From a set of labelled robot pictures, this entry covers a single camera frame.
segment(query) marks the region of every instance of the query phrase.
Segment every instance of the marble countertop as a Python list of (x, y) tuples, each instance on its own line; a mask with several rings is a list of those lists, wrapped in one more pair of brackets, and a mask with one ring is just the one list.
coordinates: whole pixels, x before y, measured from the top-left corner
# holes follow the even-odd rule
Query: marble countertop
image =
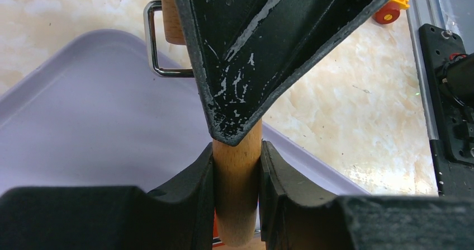
[[(0, 94), (85, 32), (144, 38), (151, 0), (0, 0)], [(160, 15), (157, 32), (163, 33)], [(158, 48), (190, 66), (184, 46)], [(373, 194), (436, 195), (406, 13), (368, 20), (285, 92), (264, 121)]]

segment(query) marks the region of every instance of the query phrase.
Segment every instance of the black mounting bracket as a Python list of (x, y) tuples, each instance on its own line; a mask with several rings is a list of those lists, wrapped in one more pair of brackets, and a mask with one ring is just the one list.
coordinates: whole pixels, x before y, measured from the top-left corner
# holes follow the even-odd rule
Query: black mounting bracket
[(419, 36), (439, 140), (431, 140), (440, 196), (473, 197), (474, 110), (459, 105), (443, 81), (443, 68), (456, 54), (465, 54), (459, 35), (433, 25), (420, 27)]
[[(262, 240), (271, 250), (469, 249), (474, 201), (340, 196), (263, 142)], [(212, 146), (160, 187), (21, 187), (0, 197), (0, 249), (212, 249)]]

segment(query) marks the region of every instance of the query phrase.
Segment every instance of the metal handle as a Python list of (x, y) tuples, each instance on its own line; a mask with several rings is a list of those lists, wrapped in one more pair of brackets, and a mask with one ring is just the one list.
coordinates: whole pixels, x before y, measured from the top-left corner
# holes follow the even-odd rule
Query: metal handle
[(194, 77), (192, 69), (162, 68), (158, 63), (157, 36), (155, 32), (155, 11), (162, 10), (162, 1), (154, 0), (148, 3), (143, 10), (143, 19), (145, 21), (145, 41), (146, 52), (148, 53), (148, 63), (151, 70), (163, 77), (174, 78), (192, 78)]

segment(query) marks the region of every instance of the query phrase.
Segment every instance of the purple tray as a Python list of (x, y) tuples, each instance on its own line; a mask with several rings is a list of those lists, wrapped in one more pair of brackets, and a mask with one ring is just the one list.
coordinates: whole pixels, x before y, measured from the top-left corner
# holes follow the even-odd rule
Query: purple tray
[[(268, 125), (264, 138), (325, 189), (366, 194)], [(16, 186), (149, 191), (190, 165), (210, 141), (194, 79), (154, 75), (145, 43), (131, 34), (89, 32), (0, 99), (0, 195)]]

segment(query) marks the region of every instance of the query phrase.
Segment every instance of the wooden rod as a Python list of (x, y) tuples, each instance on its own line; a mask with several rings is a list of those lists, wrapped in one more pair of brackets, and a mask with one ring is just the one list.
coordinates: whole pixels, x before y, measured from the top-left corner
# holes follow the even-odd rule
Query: wooden rod
[(175, 1), (162, 0), (162, 10), (166, 41), (171, 44), (186, 45)]
[(217, 231), (231, 247), (250, 242), (255, 231), (262, 151), (262, 120), (236, 147), (212, 142)]

